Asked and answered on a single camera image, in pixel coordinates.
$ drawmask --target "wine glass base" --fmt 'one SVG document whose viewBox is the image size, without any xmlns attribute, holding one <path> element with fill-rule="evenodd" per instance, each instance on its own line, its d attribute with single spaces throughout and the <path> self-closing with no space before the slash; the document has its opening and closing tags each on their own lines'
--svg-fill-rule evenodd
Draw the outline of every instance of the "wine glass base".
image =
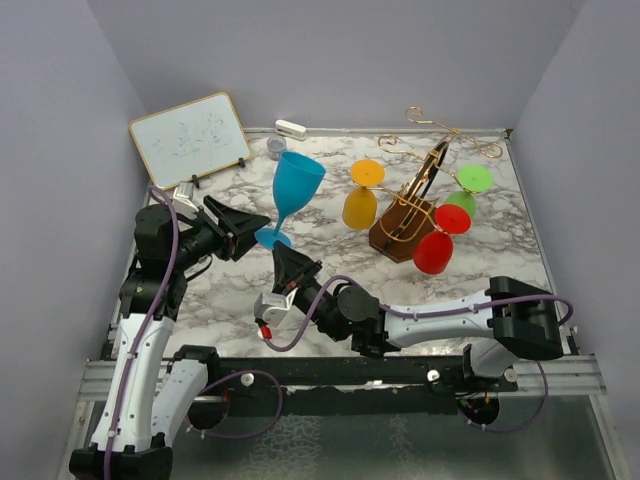
<svg viewBox="0 0 640 480">
<path fill-rule="evenodd" d="M 274 228 L 261 228 L 255 233 L 256 240 L 263 247 L 273 250 L 273 244 L 276 242 L 282 242 L 287 247 L 291 246 L 291 240 L 284 233 L 275 233 Z"/>
</svg>

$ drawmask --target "blue plastic goblet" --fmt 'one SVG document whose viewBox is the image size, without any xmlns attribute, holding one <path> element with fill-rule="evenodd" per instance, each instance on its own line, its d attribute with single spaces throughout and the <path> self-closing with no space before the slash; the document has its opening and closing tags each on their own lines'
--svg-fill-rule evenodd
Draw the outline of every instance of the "blue plastic goblet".
<svg viewBox="0 0 640 480">
<path fill-rule="evenodd" d="M 280 231 L 282 222 L 289 215 L 301 210 L 318 191 L 327 171 L 313 158 L 296 152 L 283 152 L 273 178 L 273 200 L 278 209 L 276 228 L 262 228 L 256 232 L 256 240 L 269 250 L 276 241 L 288 247 L 291 240 Z"/>
</svg>

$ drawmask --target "marble tabletop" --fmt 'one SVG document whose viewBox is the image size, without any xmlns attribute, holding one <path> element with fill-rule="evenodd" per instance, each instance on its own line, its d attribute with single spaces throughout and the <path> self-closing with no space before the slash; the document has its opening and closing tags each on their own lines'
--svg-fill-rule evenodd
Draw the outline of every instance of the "marble tabletop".
<svg viewBox="0 0 640 480">
<path fill-rule="evenodd" d="M 443 136 L 439 133 L 399 135 L 394 148 L 426 153 Z M 249 135 L 254 156 L 244 169 L 232 167 L 201 180 L 198 201 L 211 195 L 234 208 L 258 212 L 277 219 L 271 184 L 277 162 L 266 151 L 267 135 Z M 349 168 L 362 158 L 373 158 L 386 169 L 383 185 L 398 189 L 418 170 L 419 161 L 406 155 L 380 150 L 377 135 L 317 136 L 304 142 L 288 140 L 288 147 L 315 158 L 327 174 L 318 193 L 303 210 L 287 219 L 283 231 L 295 249 L 324 267 L 318 275 L 323 283 L 341 273 L 354 277 L 387 304 L 422 304 L 454 299 L 487 288 L 491 276 L 507 275 L 541 288 L 549 288 L 535 234 L 504 142 L 496 134 L 481 142 L 499 141 L 504 154 L 499 159 L 483 156 L 464 139 L 455 140 L 446 165 L 452 171 L 476 163 L 492 173 L 492 188 L 477 196 L 478 211 L 473 226 L 455 238 L 451 262 L 440 275 L 425 275 L 412 261 L 396 264 L 368 243 L 368 231 L 354 231 L 342 222 L 344 199 L 352 189 Z M 454 180 L 438 175 L 431 187 L 433 197 L 456 191 Z M 378 214 L 391 197 L 377 192 Z M 182 303 L 174 332 L 165 350 L 171 356 L 183 344 L 211 345 L 222 356 L 347 356 L 350 341 L 333 342 L 311 325 L 302 341 L 287 353 L 270 350 L 260 340 L 254 323 L 253 304 L 261 292 L 271 291 L 271 252 L 257 245 L 239 262 L 214 261 L 213 266 L 192 281 Z M 292 309 L 277 330 L 274 342 L 288 343 L 303 319 Z M 404 349 L 403 354 L 446 355 L 462 351 L 470 339 L 426 342 Z"/>
</svg>

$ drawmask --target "whiteboard eraser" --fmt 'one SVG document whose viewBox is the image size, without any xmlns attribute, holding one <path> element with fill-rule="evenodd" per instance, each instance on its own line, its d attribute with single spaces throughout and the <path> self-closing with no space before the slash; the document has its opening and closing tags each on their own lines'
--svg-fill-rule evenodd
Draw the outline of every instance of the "whiteboard eraser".
<svg viewBox="0 0 640 480">
<path fill-rule="evenodd" d="M 276 133 L 283 137 L 295 138 L 296 140 L 304 140 L 307 138 L 307 129 L 297 123 L 287 122 L 286 120 L 276 120 Z"/>
</svg>

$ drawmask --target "whiteboard frame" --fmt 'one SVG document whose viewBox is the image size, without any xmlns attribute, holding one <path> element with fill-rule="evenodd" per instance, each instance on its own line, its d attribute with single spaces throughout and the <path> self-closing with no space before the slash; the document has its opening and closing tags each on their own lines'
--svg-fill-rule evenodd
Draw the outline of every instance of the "whiteboard frame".
<svg viewBox="0 0 640 480">
<path fill-rule="evenodd" d="M 229 105 L 231 106 L 231 111 L 233 112 L 233 115 L 235 116 L 236 121 L 238 122 L 238 126 L 240 127 L 240 131 L 242 132 L 242 136 L 244 137 L 244 141 L 247 144 L 247 149 L 248 149 L 249 153 L 247 154 L 246 157 L 243 157 L 242 160 L 243 161 L 247 161 L 253 156 L 253 151 L 251 150 L 251 145 L 249 145 L 249 139 L 247 138 L 247 133 L 244 131 L 244 128 L 242 128 L 242 124 L 240 123 L 240 119 L 238 118 L 238 113 L 236 112 L 236 109 L 233 106 L 233 102 L 231 101 L 231 97 L 229 97 L 229 94 L 227 92 L 214 93 L 213 95 L 208 95 L 206 97 L 198 98 L 196 100 L 192 100 L 191 102 L 183 103 L 182 105 L 178 105 L 176 107 L 167 108 L 166 110 L 162 110 L 160 112 L 152 113 L 151 115 L 146 115 L 144 117 L 136 118 L 135 120 L 131 120 L 129 122 L 129 133 L 131 134 L 131 138 L 133 138 L 133 142 L 136 144 L 136 148 L 138 149 L 138 153 L 140 153 L 140 157 L 142 158 L 142 162 L 144 163 L 144 166 L 147 169 L 147 173 L 149 174 L 149 178 L 151 179 L 151 183 L 153 185 L 157 186 L 158 188 L 161 188 L 162 190 L 169 190 L 171 188 L 177 187 L 180 184 L 181 181 L 187 181 L 189 179 L 179 180 L 178 182 L 174 183 L 173 185 L 169 185 L 169 186 L 166 186 L 166 187 L 161 187 L 161 186 L 157 185 L 157 183 L 155 181 L 155 178 L 153 178 L 153 174 L 151 173 L 151 168 L 149 167 L 149 164 L 147 163 L 147 159 L 144 157 L 144 153 L 142 153 L 142 149 L 140 148 L 140 144 L 138 143 L 138 140 L 136 139 L 136 136 L 133 133 L 133 124 L 137 123 L 137 122 L 140 122 L 142 120 L 146 120 L 146 119 L 151 118 L 151 117 L 155 117 L 156 115 L 162 115 L 163 113 L 171 112 L 173 110 L 177 110 L 179 108 L 186 107 L 188 105 L 192 105 L 194 103 L 201 102 L 202 100 L 208 100 L 210 98 L 217 97 L 218 95 L 224 95 L 225 97 L 227 97 L 227 100 L 229 100 Z M 209 170 L 208 172 L 201 173 L 200 175 L 197 175 L 197 177 L 198 178 L 203 178 L 203 177 L 206 177 L 208 175 L 211 175 L 214 172 L 222 170 L 224 168 L 228 168 L 228 167 L 232 167 L 234 165 L 238 165 L 239 163 L 240 163 L 240 160 L 235 160 L 235 161 L 233 161 L 233 162 L 231 162 L 231 163 L 229 163 L 227 165 L 223 165 L 221 167 L 214 168 L 213 170 Z"/>
</svg>

